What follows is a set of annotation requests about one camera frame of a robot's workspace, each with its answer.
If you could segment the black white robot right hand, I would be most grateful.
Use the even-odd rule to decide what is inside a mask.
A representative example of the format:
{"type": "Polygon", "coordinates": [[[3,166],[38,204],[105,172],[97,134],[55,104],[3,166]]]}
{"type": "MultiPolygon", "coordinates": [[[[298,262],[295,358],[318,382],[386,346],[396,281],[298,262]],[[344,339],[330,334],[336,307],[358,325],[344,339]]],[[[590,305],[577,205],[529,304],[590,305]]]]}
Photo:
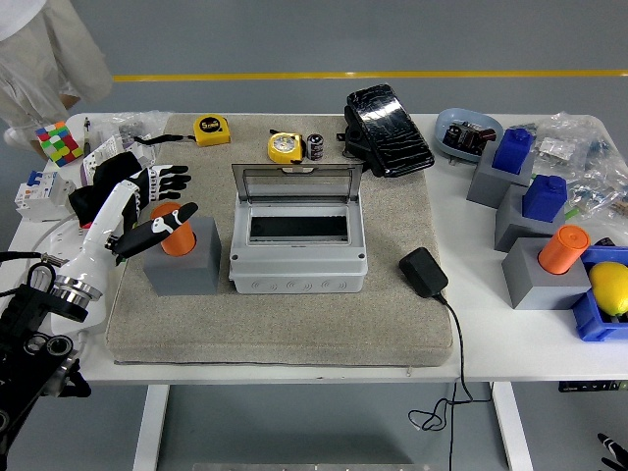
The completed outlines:
{"type": "Polygon", "coordinates": [[[598,433],[598,440],[610,452],[612,459],[603,457],[601,462],[610,470],[627,471],[627,450],[605,434],[598,433]]]}

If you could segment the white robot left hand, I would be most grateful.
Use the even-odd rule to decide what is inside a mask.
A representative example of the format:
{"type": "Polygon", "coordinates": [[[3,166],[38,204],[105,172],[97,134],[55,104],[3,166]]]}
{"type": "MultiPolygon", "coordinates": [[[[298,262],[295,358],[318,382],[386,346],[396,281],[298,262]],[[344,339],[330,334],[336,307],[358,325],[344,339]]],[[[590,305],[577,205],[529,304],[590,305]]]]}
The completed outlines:
{"type": "Polygon", "coordinates": [[[98,299],[114,265],[161,243],[183,226],[198,210],[196,203],[142,224],[137,221],[148,203],[179,198],[191,180],[187,172],[187,166],[157,165],[117,183],[91,223],[78,255],[61,267],[53,293],[75,304],[98,299]]]}

